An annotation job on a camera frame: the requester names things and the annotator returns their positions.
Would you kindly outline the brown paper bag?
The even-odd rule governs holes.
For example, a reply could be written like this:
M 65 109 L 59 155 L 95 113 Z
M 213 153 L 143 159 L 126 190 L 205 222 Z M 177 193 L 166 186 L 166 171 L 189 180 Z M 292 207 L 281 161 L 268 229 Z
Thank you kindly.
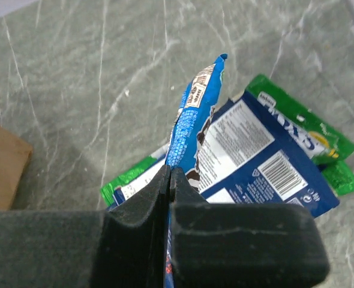
M 0 211 L 11 208 L 32 146 L 0 126 Z

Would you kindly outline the blue snack packet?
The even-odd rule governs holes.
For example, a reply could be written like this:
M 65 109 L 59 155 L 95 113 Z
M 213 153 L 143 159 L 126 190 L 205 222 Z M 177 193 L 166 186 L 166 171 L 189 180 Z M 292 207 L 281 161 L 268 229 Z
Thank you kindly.
M 200 70 L 182 94 L 169 137 L 165 164 L 171 170 L 181 168 L 188 183 L 198 190 L 200 174 L 198 153 L 211 125 L 217 105 L 227 54 Z

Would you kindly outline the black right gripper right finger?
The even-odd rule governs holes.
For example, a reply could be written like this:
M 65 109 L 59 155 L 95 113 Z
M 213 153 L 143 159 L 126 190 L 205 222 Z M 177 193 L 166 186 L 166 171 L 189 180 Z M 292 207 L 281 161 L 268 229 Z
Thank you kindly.
M 328 256 L 309 211 L 292 204 L 210 204 L 180 168 L 170 179 L 175 287 L 314 287 Z

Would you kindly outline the blue Burts chips bag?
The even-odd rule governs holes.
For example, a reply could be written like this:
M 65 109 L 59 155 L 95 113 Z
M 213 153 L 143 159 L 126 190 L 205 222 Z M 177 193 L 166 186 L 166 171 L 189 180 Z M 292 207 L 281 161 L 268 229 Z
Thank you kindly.
M 198 161 L 197 192 L 209 203 L 297 204 L 313 217 L 339 204 L 305 151 L 249 92 L 215 107 Z M 137 178 L 114 197 L 123 203 L 152 179 L 141 185 Z

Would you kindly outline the green Fox's candy bag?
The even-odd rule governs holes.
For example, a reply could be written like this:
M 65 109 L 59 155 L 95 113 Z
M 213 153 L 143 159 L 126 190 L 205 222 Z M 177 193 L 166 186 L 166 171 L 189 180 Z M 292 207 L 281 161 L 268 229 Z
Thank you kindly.
M 265 75 L 253 78 L 246 90 L 269 110 L 314 164 L 345 160 L 353 154 L 354 142 Z

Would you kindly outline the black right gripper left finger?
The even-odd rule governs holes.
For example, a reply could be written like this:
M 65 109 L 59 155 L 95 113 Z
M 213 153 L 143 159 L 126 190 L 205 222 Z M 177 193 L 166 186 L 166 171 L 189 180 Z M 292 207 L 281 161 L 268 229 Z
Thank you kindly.
M 170 167 L 111 211 L 0 212 L 0 287 L 163 287 Z

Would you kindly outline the green Chuba chips bag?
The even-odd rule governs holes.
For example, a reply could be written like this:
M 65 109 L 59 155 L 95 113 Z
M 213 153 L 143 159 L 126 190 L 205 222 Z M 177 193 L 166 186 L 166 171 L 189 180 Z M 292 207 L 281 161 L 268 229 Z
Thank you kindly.
M 159 147 L 149 156 L 143 158 L 124 173 L 104 185 L 101 196 L 108 207 L 117 206 L 122 201 L 114 197 L 114 192 L 140 178 L 141 185 L 147 184 L 163 164 L 167 144 Z M 354 172 L 342 160 L 330 164 L 321 164 L 319 170 L 337 197 L 354 192 Z

